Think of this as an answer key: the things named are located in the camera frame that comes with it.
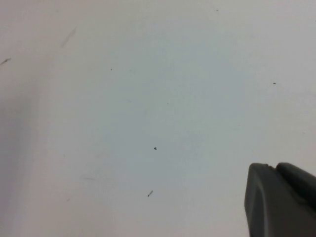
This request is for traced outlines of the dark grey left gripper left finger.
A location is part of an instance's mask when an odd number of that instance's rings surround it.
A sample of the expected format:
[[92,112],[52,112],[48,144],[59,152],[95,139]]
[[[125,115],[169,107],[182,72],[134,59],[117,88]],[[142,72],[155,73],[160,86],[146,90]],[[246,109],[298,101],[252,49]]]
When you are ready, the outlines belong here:
[[276,167],[249,166],[244,207],[251,237],[316,235],[316,210],[293,191]]

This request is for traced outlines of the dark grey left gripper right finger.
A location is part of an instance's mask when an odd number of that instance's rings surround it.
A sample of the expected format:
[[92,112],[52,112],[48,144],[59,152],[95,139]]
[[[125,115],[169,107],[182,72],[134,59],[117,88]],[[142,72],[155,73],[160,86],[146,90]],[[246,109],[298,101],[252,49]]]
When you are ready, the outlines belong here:
[[309,207],[316,209],[316,177],[290,163],[279,163],[277,172]]

